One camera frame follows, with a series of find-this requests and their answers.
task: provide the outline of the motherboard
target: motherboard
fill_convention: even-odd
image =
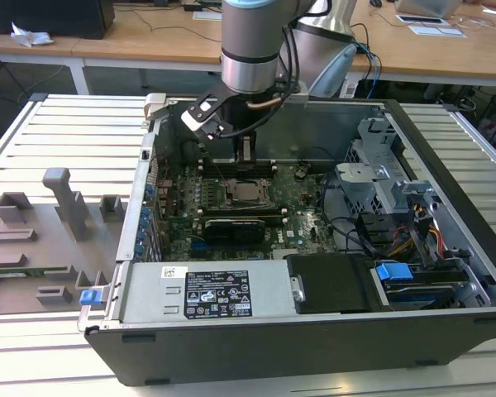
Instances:
[[[275,163],[231,178],[216,164],[168,167],[160,162],[150,202],[162,261],[284,259],[334,252],[332,229],[320,214],[324,172]]]

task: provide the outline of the aluminum extrusion table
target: aluminum extrusion table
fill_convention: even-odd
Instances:
[[[0,193],[14,186],[34,202],[53,203],[38,181],[46,167],[59,166],[74,170],[71,184],[87,201],[107,191],[128,197],[146,131],[143,102],[69,95],[29,102],[0,140]],[[496,231],[496,152],[459,114],[404,108]],[[496,339],[448,366],[127,388],[78,333],[78,315],[0,316],[0,395],[496,396]]]

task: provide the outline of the gray robot arm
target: gray robot arm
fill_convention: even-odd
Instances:
[[[349,28],[355,4],[356,0],[225,0],[222,83],[189,106],[182,116],[185,124],[209,138],[253,132],[292,93],[298,82],[293,72],[299,77],[299,70],[312,93],[331,96],[355,54]],[[289,60],[286,84],[276,78],[280,52]]]

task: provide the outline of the power supply label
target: power supply label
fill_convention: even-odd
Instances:
[[[248,271],[199,271],[186,274],[186,318],[250,317],[251,310]]]

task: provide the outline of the blue latch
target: blue latch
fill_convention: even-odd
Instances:
[[[82,305],[99,306],[102,305],[101,301],[102,291],[99,289],[86,289],[81,293],[79,303]]]
[[[413,280],[408,263],[382,262],[376,270],[381,280]]]

